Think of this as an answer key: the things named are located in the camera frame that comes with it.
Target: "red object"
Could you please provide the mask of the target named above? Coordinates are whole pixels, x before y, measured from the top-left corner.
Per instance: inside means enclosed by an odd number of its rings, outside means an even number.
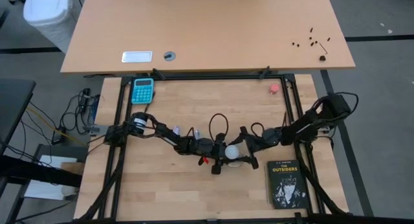
[[[280,87],[278,84],[272,84],[269,88],[269,93],[272,93],[273,95],[276,94],[279,91]]]

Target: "calculator display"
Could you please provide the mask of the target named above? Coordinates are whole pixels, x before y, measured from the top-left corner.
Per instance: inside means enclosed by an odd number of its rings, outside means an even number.
[[[136,81],[135,85],[151,85],[151,80]]]

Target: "calculator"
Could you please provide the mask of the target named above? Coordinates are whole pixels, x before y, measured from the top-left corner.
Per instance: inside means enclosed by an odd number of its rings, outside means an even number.
[[[135,79],[132,92],[132,104],[150,104],[153,100],[154,80],[152,78]]]

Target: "white trash bin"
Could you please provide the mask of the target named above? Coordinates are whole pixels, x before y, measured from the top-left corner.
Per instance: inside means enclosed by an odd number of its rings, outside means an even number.
[[[26,0],[23,17],[66,54],[76,26],[72,0]]]

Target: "desk surface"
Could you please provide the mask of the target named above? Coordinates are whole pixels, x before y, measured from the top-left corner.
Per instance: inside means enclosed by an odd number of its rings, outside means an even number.
[[[321,45],[328,52],[325,62],[319,61]],[[125,51],[152,51],[152,62],[122,63]],[[172,62],[164,59],[168,51],[177,55]],[[267,66],[355,67],[329,0],[85,0],[61,72]]]
[[[312,77],[296,76],[301,103],[310,108],[317,99]],[[283,95],[268,93],[277,80],[197,80],[156,82],[149,113],[171,128],[180,126],[183,134],[190,127],[208,136],[208,123],[214,113],[227,116],[227,139],[239,134],[240,126],[261,122],[265,127],[280,126],[285,112]],[[120,78],[106,78],[96,117],[97,124],[112,124],[120,88]],[[132,112],[143,110],[133,106]],[[224,120],[213,121],[212,132],[225,130]],[[91,147],[101,143],[97,140]],[[318,139],[314,160],[322,187],[347,210],[345,196],[331,146]],[[92,204],[102,187],[109,147],[101,146],[87,158],[75,218]],[[212,175],[211,165],[198,166],[198,157],[178,155],[160,139],[129,137],[126,149],[118,221],[210,218],[286,218],[305,210],[274,210],[267,201],[265,163],[295,159],[293,147],[277,146],[256,153],[259,168],[248,164],[238,168],[223,166],[221,175]],[[314,191],[310,196],[315,203]]]

